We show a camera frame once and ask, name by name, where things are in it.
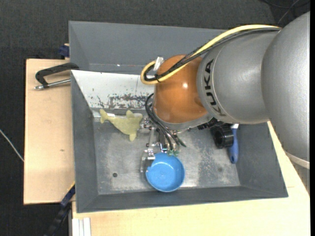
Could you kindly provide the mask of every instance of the cable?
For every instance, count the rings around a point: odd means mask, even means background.
[[[284,17],[289,13],[289,11],[299,2],[300,0],[297,0],[297,1],[295,1],[289,8],[288,8],[288,10],[286,11],[286,13],[279,19],[279,21],[278,21],[278,23],[277,24],[279,24],[283,19],[284,19]]]
[[[162,123],[159,122],[159,120],[154,116],[151,107],[152,107],[152,103],[149,104],[149,100],[152,98],[154,94],[150,94],[145,102],[145,109],[146,112],[150,118],[150,120],[155,123],[161,130],[161,132],[163,133],[163,135],[166,137],[167,141],[170,144],[170,149],[173,150],[173,145],[171,140],[169,139],[169,136],[175,141],[175,143],[177,144],[177,146],[180,145],[180,142],[178,141],[177,137],[175,137],[172,132],[170,130],[168,130]]]
[[[10,141],[10,139],[3,133],[3,131],[0,129],[0,133],[6,138],[6,140],[9,142],[11,147],[14,149],[15,153],[19,156],[19,158],[24,162],[24,158],[21,156],[21,154],[18,152],[18,150],[15,148],[13,143]]]
[[[141,75],[140,75],[141,82],[146,84],[146,85],[153,85],[153,84],[157,84],[159,82],[165,81],[168,78],[172,77],[175,73],[177,73],[178,71],[183,69],[187,65],[188,59],[193,60],[197,56],[201,55],[202,52],[207,51],[212,46],[217,44],[219,41],[222,41],[226,37],[229,37],[231,35],[234,35],[236,33],[246,31],[246,30],[263,30],[263,29],[265,29],[265,30],[279,30],[281,28],[276,27],[276,26],[267,26],[267,25],[247,25],[247,26],[240,26],[240,27],[236,27],[236,28],[227,30],[224,33],[220,34],[219,36],[215,37],[214,39],[210,40],[208,43],[204,44],[200,48],[198,48],[197,51],[195,51],[192,55],[188,55],[188,56],[186,55],[183,58],[184,60],[182,59],[179,61],[179,62],[183,61],[183,62],[185,62],[185,64],[181,65],[180,67],[178,67],[176,69],[172,69],[174,67],[173,66],[169,70],[164,72],[164,74],[162,76],[161,75],[159,75],[159,76],[155,75],[155,78],[151,78],[150,80],[147,80],[146,75],[153,68],[153,65],[155,64],[155,61],[150,62],[149,64],[147,64],[143,68],[143,70],[141,72]]]
[[[278,5],[278,4],[275,4],[275,3],[271,3],[271,2],[269,2],[267,0],[258,0],[258,1],[264,2],[264,3],[266,3],[266,4],[270,5],[270,6],[274,6],[274,7],[281,8],[281,9],[290,9],[292,7],[292,5],[289,6],[289,7],[288,6],[282,6],[282,5]],[[304,6],[304,5],[308,4],[308,3],[309,2],[307,2],[305,4],[301,4],[301,5],[297,6],[297,8],[302,7],[302,6]]]

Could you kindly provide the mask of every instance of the wooden board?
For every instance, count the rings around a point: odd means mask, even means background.
[[[60,202],[74,181],[71,95],[68,85],[34,90],[37,71],[68,60],[28,59],[25,88],[24,204]],[[53,82],[70,72],[48,76]]]

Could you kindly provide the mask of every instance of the metal bracket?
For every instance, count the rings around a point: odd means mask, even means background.
[[[57,65],[54,67],[50,67],[50,68],[38,71],[35,75],[35,78],[38,80],[39,83],[41,83],[41,85],[34,87],[34,89],[45,89],[45,88],[49,88],[52,86],[57,86],[57,85],[60,85],[63,83],[70,82],[70,79],[67,79],[67,80],[57,81],[57,82],[53,82],[53,83],[48,83],[44,79],[45,76],[52,75],[55,73],[64,72],[67,70],[79,70],[79,67],[74,63],[66,63],[66,64]]]

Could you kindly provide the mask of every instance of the black object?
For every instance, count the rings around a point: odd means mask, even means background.
[[[35,78],[39,81],[39,83],[43,85],[44,88],[47,88],[48,82],[44,79],[45,76],[64,72],[67,70],[79,70],[79,67],[74,63],[66,63],[62,65],[57,65],[57,66],[53,66],[53,67],[38,71],[35,75]]]
[[[44,236],[55,236],[59,229],[62,227],[71,210],[70,199],[73,197],[74,194],[75,185],[72,186],[72,188],[67,192],[67,194],[61,201],[61,208]]]
[[[233,145],[234,135],[229,124],[215,126],[212,136],[218,148],[229,148]]]
[[[70,48],[66,45],[61,45],[58,49],[58,53],[64,57],[70,57]]]
[[[215,126],[218,126],[218,125],[223,125],[224,122],[222,121],[219,121],[215,118],[212,118],[210,121],[208,121],[207,123],[204,123],[204,124],[201,124],[201,125],[198,125],[197,128],[199,130],[202,130],[202,129],[205,129],[205,128],[213,128]]]

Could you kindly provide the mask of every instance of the blue tool handle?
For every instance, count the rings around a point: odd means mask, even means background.
[[[237,128],[232,128],[234,141],[233,141],[233,145],[228,149],[230,161],[233,164],[236,163],[238,160],[238,141],[237,141],[236,131],[237,131]]]

